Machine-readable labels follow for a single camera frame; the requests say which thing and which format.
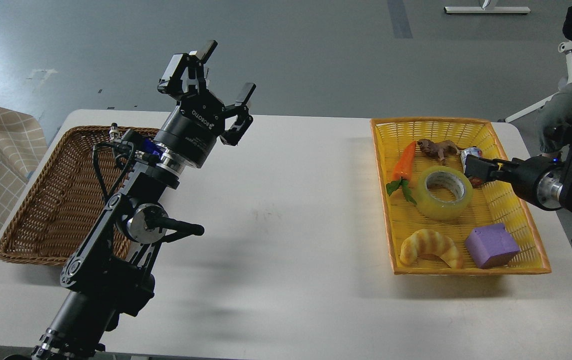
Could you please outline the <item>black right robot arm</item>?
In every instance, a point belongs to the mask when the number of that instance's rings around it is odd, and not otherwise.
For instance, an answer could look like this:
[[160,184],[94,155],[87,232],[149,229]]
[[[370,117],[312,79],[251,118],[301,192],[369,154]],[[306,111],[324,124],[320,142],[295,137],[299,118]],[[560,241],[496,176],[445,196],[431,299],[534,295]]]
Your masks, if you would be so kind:
[[509,183],[517,197],[542,210],[572,212],[572,125],[558,126],[550,136],[568,145],[564,161],[543,156],[507,161],[467,155],[465,176],[482,183]]

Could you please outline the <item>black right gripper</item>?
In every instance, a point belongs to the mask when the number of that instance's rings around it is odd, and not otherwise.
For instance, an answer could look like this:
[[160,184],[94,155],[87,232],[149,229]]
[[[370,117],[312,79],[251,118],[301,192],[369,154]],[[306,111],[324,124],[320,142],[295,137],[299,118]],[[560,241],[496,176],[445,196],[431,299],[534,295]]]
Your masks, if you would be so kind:
[[520,199],[542,210],[559,210],[561,170],[560,162],[543,156],[504,161],[467,155],[464,175],[471,179],[509,183]]

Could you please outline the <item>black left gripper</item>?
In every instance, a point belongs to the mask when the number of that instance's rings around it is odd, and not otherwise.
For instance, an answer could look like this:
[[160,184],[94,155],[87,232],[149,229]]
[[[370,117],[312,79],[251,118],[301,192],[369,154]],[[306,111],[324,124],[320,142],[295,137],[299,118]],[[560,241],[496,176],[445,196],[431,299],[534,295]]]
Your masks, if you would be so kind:
[[[235,104],[223,102],[208,89],[205,64],[219,44],[211,39],[200,50],[174,54],[159,79],[157,91],[177,101],[155,136],[155,142],[181,157],[186,166],[201,168],[217,137],[224,145],[237,146],[253,122],[248,102],[256,84],[247,82]],[[225,121],[236,117],[227,130]]]

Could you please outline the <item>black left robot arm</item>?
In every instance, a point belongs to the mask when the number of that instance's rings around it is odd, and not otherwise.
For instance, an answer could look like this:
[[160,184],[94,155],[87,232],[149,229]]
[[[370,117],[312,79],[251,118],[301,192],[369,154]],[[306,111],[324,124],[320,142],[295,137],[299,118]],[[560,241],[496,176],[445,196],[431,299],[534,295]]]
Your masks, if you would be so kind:
[[154,296],[152,269],[160,248],[203,226],[170,218],[160,205],[166,189],[176,189],[185,167],[201,168],[217,140],[238,144],[252,124],[251,82],[231,105],[207,84],[206,62],[217,47],[174,54],[157,90],[176,107],[155,137],[112,123],[108,140],[92,147],[92,166],[100,183],[102,210],[60,274],[69,290],[32,360],[88,360],[104,351],[101,338],[118,326],[119,316],[137,316]]

